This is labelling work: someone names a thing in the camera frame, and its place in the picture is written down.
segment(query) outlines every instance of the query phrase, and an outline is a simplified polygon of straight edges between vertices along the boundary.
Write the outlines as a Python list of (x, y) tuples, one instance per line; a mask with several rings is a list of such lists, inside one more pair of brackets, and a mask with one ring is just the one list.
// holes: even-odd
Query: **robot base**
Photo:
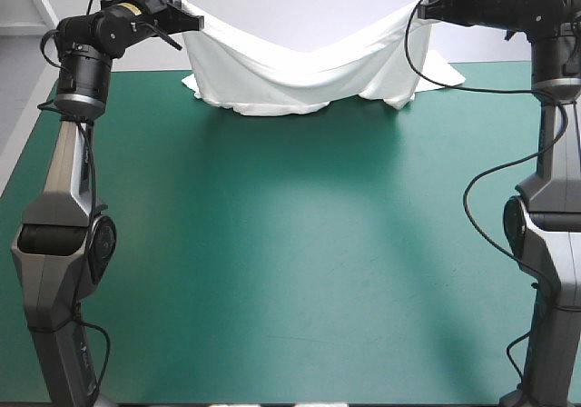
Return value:
[[(514, 391), (500, 398), (499, 407), (543, 407), (530, 401), (522, 391)], [(566, 407), (575, 407), (571, 402)]]

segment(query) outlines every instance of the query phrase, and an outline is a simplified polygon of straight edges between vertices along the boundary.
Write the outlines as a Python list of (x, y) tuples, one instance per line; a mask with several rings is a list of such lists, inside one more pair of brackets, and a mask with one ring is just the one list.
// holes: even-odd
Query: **sticker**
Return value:
[(139, 16), (143, 13), (141, 10), (139, 10), (139, 7), (137, 7), (136, 5), (131, 5), (129, 3), (119, 3), (118, 5), (131, 10), (135, 16)]

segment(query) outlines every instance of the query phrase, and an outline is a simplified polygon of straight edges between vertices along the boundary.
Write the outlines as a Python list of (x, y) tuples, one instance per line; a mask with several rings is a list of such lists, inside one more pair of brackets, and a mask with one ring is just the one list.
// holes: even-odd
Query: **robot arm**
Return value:
[[(523, 32), (531, 44), (545, 152), (508, 202), (504, 223), (513, 254), (539, 290), (523, 380), (501, 405), (567, 407), (581, 333), (581, 0), (428, 0), (419, 17), (507, 30), (508, 38)], [(562, 131), (561, 111), (569, 124), (546, 151)]]
[(80, 301), (94, 293), (116, 244), (96, 197), (91, 141), (106, 107), (113, 59), (144, 39), (201, 30), (203, 17), (175, 0), (104, 0), (48, 36), (61, 62), (54, 105), (62, 118), (46, 184), (25, 210), (12, 246), (25, 316), (53, 405), (114, 406), (100, 393)]

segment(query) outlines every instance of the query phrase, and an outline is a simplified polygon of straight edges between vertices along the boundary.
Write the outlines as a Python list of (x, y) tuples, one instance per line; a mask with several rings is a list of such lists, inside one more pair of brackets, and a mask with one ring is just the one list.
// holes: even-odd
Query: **white towel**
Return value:
[[(202, 32), (184, 34), (193, 74), (183, 82), (208, 104), (251, 116), (308, 114), (358, 94), (400, 109), (414, 93), (435, 88), (419, 85), (406, 61), (403, 39), (413, 5), (336, 44), (301, 53), (182, 3), (191, 14), (205, 17)], [(442, 83), (463, 83), (465, 78), (438, 53), (428, 52), (431, 23), (412, 23), (409, 51), (415, 65)]]

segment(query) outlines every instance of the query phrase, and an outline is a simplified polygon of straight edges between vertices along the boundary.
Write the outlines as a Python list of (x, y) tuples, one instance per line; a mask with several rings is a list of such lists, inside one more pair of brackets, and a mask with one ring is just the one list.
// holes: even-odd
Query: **green mat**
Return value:
[[(471, 85), (528, 86), (524, 63), (458, 69)], [(246, 118), (193, 99), (186, 74), (114, 74), (97, 125), (99, 190), (120, 240), (84, 306), (113, 337), (105, 393), (496, 403), (516, 387), (504, 349), (529, 326), (532, 279), (478, 237), (461, 195), (479, 171), (535, 150), (533, 98), (437, 91), (399, 113), (350, 98)], [(0, 199), (0, 401), (47, 399), (9, 245), (57, 130), (42, 115)], [(474, 193), (501, 242), (504, 203), (534, 166)]]

